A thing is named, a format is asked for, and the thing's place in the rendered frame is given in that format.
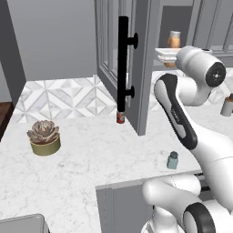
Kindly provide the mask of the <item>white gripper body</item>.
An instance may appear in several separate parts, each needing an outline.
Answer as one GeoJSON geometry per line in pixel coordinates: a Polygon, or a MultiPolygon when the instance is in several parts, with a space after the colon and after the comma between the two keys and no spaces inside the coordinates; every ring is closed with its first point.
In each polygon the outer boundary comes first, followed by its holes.
{"type": "Polygon", "coordinates": [[[161,63],[175,63],[180,48],[156,48],[157,59],[161,63]]]}

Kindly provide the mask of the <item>orange condiment bottle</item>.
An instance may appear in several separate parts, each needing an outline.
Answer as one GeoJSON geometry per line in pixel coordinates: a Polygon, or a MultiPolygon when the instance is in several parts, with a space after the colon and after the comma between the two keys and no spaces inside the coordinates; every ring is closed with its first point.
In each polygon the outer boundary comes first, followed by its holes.
{"type": "Polygon", "coordinates": [[[169,48],[180,48],[180,32],[171,31],[167,40],[167,46],[169,48]]]}

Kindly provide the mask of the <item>grey glass cabinet door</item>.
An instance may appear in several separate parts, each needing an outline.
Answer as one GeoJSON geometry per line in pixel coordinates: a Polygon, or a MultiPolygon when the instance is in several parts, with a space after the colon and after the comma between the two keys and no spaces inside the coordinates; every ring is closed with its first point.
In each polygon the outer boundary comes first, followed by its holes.
{"type": "Polygon", "coordinates": [[[96,19],[96,70],[117,104],[118,18],[128,17],[128,36],[138,35],[137,49],[127,47],[126,88],[135,96],[125,100],[125,121],[138,135],[147,128],[147,112],[153,72],[161,0],[94,0],[96,19]]]}

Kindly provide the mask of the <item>teal shaker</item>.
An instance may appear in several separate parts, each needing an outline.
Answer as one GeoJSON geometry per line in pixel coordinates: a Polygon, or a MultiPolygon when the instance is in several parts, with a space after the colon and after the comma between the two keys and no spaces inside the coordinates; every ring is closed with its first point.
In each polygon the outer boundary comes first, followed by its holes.
{"type": "Polygon", "coordinates": [[[178,153],[176,151],[172,151],[167,158],[167,168],[176,169],[178,164],[178,153]]]}

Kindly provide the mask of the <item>grey tall cabinet panel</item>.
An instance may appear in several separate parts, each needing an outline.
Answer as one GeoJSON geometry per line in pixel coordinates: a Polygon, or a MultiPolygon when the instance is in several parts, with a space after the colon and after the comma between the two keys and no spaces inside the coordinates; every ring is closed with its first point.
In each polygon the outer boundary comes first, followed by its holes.
{"type": "Polygon", "coordinates": [[[15,106],[25,82],[8,3],[0,0],[0,102],[12,102],[15,106]]]}

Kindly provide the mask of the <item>grey base cabinet front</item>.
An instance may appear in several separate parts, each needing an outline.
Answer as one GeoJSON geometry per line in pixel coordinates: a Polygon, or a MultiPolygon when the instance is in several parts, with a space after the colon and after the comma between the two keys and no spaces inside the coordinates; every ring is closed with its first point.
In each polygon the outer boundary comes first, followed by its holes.
{"type": "Polygon", "coordinates": [[[153,208],[142,195],[145,178],[96,187],[101,233],[141,233],[153,208]]]}

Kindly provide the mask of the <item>grey cup with brown top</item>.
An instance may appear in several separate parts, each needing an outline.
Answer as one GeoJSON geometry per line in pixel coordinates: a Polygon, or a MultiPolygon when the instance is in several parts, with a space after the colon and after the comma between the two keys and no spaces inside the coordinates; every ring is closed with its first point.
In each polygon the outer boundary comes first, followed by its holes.
{"type": "Polygon", "coordinates": [[[233,113],[233,93],[227,96],[224,100],[220,114],[224,117],[230,117],[233,113]]]}

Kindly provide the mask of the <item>succulent plant in yellow pot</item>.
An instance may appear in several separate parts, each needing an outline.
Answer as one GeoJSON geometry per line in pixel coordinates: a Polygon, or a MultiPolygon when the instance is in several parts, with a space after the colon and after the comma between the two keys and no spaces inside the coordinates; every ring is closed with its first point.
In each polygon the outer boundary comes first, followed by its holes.
{"type": "Polygon", "coordinates": [[[50,156],[61,147],[59,127],[53,121],[42,120],[32,125],[27,136],[33,152],[38,156],[50,156]]]}

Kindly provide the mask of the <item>grey rounded appliance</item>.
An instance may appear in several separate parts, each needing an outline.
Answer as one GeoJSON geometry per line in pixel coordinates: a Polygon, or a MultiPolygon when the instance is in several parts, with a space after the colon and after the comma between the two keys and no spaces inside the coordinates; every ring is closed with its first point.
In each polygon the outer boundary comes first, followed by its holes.
{"type": "Polygon", "coordinates": [[[0,233],[50,233],[42,214],[0,220],[0,233]]]}

